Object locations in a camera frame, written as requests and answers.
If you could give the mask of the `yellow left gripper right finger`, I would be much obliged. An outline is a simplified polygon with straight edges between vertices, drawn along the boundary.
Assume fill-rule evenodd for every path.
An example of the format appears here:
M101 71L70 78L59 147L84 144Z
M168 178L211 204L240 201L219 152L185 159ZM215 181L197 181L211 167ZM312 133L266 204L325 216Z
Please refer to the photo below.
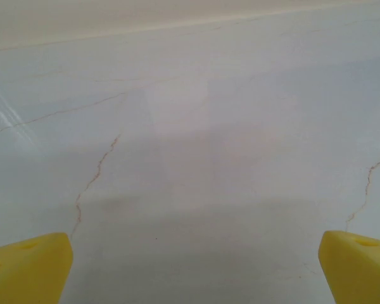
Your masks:
M380 240L326 231L318 257L336 303L380 303Z

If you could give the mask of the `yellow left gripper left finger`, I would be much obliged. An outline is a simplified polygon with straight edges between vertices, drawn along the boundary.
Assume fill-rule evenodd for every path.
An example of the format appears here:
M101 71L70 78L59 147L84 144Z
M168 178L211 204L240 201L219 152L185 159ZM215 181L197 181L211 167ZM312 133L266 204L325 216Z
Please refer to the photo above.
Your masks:
M0 246L0 303L58 303L72 262L64 232Z

